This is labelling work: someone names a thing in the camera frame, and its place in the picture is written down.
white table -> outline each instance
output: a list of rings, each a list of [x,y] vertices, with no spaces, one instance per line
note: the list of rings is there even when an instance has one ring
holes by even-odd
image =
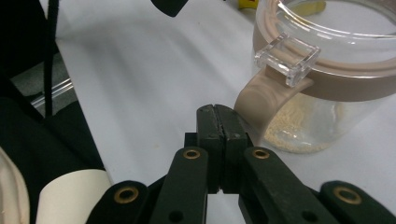
[[[190,0],[173,19],[149,0],[61,1],[57,44],[114,183],[162,177],[198,107],[233,107],[251,78],[253,13],[227,1]],[[278,155],[307,186],[344,180],[396,214],[395,114],[391,97],[333,147]],[[237,196],[210,195],[207,223],[243,223]]]

